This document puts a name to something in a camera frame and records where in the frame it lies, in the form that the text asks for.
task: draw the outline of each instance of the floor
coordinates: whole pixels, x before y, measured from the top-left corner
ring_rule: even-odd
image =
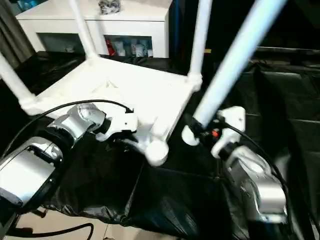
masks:
[[[33,233],[45,233],[64,230],[85,223],[92,223],[94,225],[94,231],[91,240],[177,240],[176,237],[169,235],[145,231],[135,227],[123,227],[117,224],[105,224],[97,219],[66,216],[60,212],[51,210],[47,212],[44,218],[41,218],[33,213],[23,215],[17,223],[17,228],[33,228]],[[86,240],[89,232],[89,228],[86,227],[74,232],[46,238],[18,238],[6,236],[4,239]]]

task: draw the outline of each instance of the red bottle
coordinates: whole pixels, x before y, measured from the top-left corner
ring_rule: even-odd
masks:
[[[109,56],[115,56],[116,55],[116,51],[112,47],[112,44],[111,44],[110,40],[107,39],[105,42],[106,42],[106,46],[108,48]]]

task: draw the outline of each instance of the black mat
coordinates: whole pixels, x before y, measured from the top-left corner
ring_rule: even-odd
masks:
[[[70,53],[38,52],[17,72],[38,94],[83,60],[83,56]],[[115,60],[179,74],[188,72],[185,66],[168,59]],[[204,74],[204,89],[192,96],[186,113],[194,111],[211,79],[213,63],[209,66],[210,71]],[[315,212],[320,180],[319,86],[320,72],[311,68],[250,64],[222,106],[246,109],[246,133],[283,166],[289,184],[303,193]],[[30,118],[3,82],[0,99],[0,123],[5,126],[1,130],[3,150]],[[48,122],[44,119],[35,127]],[[71,167],[45,207],[70,216],[96,218],[186,239],[212,239],[213,234],[219,239],[230,239],[231,218],[242,221],[236,210],[239,206],[227,200],[210,153],[202,146],[183,143],[183,126],[180,120],[168,142],[168,160],[158,168],[149,166],[136,152],[97,142],[93,136],[83,138],[67,156]],[[33,130],[19,141],[25,141]],[[306,210],[294,195],[291,197],[302,233],[306,239],[312,239]]]

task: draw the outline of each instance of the white pole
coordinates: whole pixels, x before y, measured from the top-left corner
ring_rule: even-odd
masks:
[[[32,94],[26,85],[21,81],[16,72],[12,69],[8,61],[0,52],[0,78],[3,79],[5,84],[18,98],[19,103],[30,102],[36,99],[36,96]]]
[[[193,115],[204,127],[212,120],[286,2],[256,0],[253,4]],[[198,144],[187,126],[182,131],[182,139],[189,145]]]
[[[77,4],[77,0],[69,0],[69,3],[79,28],[79,37],[87,58],[97,57],[98,55],[96,54],[88,26],[83,18],[79,5]]]
[[[200,90],[202,84],[201,70],[205,54],[212,1],[213,0],[199,0],[196,16],[191,63],[188,73],[188,80],[194,82],[196,91]]]

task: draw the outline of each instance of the curtain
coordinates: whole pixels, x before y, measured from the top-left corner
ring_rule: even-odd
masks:
[[[35,52],[13,15],[9,0],[0,0],[0,52],[13,68]]]

